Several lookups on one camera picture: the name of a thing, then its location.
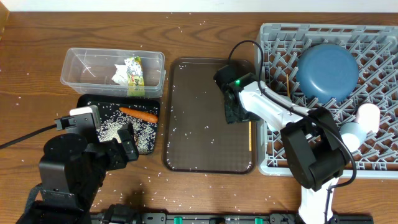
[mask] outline white plastic dish rack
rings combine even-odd
[[[355,119],[358,106],[373,103],[381,110],[380,131],[370,134],[353,153],[357,177],[398,179],[398,27],[328,24],[263,24],[257,43],[263,47],[264,61],[255,47],[254,56],[266,76],[268,86],[286,95],[286,74],[289,75],[291,100],[308,108],[328,108],[340,127]],[[337,44],[349,50],[359,67],[359,80],[352,94],[341,103],[331,99],[324,105],[301,93],[295,74],[301,54],[318,44]],[[280,133],[272,132],[264,121],[257,125],[257,161],[264,175],[291,176]],[[351,177],[347,169],[342,177]]]

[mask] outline black cable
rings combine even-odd
[[[330,201],[330,195],[331,195],[331,193],[332,193],[332,189],[335,189],[335,188],[338,188],[338,187],[347,186],[347,185],[349,185],[350,183],[354,182],[354,180],[355,180],[355,178],[356,178],[356,164],[355,164],[354,157],[353,157],[351,151],[350,151],[350,150],[347,148],[347,146],[344,144],[344,142],[336,135],[336,133],[335,133],[327,124],[324,124],[324,123],[322,123],[321,121],[318,121],[318,120],[316,120],[316,119],[313,119],[313,118],[311,118],[311,117],[309,117],[309,116],[307,116],[307,115],[305,115],[305,114],[303,114],[303,113],[300,113],[300,112],[298,112],[298,111],[295,111],[295,110],[293,109],[293,107],[289,107],[289,106],[287,106],[287,105],[285,105],[285,104],[279,102],[277,99],[273,98],[272,96],[270,96],[270,95],[265,91],[265,88],[263,88],[263,87],[261,86],[261,75],[262,75],[261,72],[262,72],[262,63],[264,63],[264,51],[262,50],[262,47],[261,47],[257,42],[255,42],[255,41],[253,41],[253,40],[244,40],[244,41],[240,41],[239,43],[237,43],[237,44],[235,45],[235,47],[232,49],[231,53],[229,53],[229,56],[228,56],[228,63],[231,62],[231,57],[232,57],[232,54],[233,54],[233,52],[235,51],[235,49],[236,49],[239,45],[241,45],[241,44],[243,44],[243,43],[246,43],[246,42],[253,43],[253,44],[255,44],[255,45],[260,49],[261,61],[260,61],[260,69],[259,69],[259,78],[258,78],[258,81],[257,81],[257,82],[258,82],[258,87],[259,87],[261,93],[262,93],[263,95],[265,95],[266,97],[268,97],[268,99],[270,99],[270,100],[271,100],[272,102],[274,102],[275,104],[277,104],[277,105],[279,105],[280,107],[284,108],[285,110],[287,110],[287,111],[289,111],[289,112],[291,112],[291,113],[293,113],[293,114],[296,114],[296,115],[298,115],[298,116],[301,116],[303,119],[306,119],[307,121],[309,121],[309,122],[311,122],[311,123],[317,125],[318,127],[322,128],[323,130],[326,130],[327,132],[329,132],[329,133],[331,134],[331,136],[332,136],[334,139],[336,139],[336,141],[338,141],[338,143],[339,143],[339,145],[341,146],[341,148],[344,149],[344,151],[341,150],[341,149],[340,149],[340,150],[342,151],[343,154],[348,155],[349,161],[350,161],[351,164],[353,165],[353,175],[351,176],[351,178],[350,178],[348,181],[346,181],[346,182],[344,182],[344,183],[341,183],[341,184],[331,185],[331,186],[328,187],[328,190],[327,190],[327,191],[328,191],[328,195],[327,195],[327,197],[326,197],[326,206],[325,206],[325,224],[327,224],[327,223],[328,223],[328,213],[327,213],[327,212],[328,212],[329,201]]]
[[[2,144],[2,145],[0,146],[0,149],[4,149],[5,147],[11,146],[11,145],[13,145],[13,144],[15,144],[15,143],[19,143],[19,142],[21,142],[21,141],[23,141],[23,140],[25,140],[25,139],[29,139],[29,138],[31,138],[31,137],[37,135],[37,134],[40,134],[40,133],[42,133],[42,132],[44,132],[44,131],[48,131],[48,130],[53,129],[53,128],[56,128],[56,127],[57,127],[57,125],[56,125],[56,124],[53,124],[53,125],[50,125],[50,126],[48,126],[48,127],[39,129],[39,130],[34,131],[34,132],[30,133],[30,134],[27,134],[27,135],[25,135],[25,136],[22,136],[22,137],[20,137],[20,138],[17,138],[17,139],[15,139],[15,140],[12,140],[12,141],[9,141],[9,142],[7,142],[7,143],[5,143],[5,144]]]

